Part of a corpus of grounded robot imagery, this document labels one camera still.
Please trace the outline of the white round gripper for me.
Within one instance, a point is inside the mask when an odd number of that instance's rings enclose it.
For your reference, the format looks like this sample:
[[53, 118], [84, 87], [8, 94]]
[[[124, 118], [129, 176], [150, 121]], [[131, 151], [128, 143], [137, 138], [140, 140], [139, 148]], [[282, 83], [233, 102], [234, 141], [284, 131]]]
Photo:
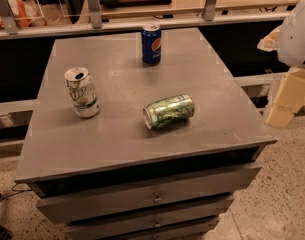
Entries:
[[281, 27], [262, 38], [257, 48], [266, 52], [278, 49], [280, 62], [297, 67], [281, 78], [265, 121], [270, 127], [283, 129], [305, 105], [305, 0], [300, 0]]

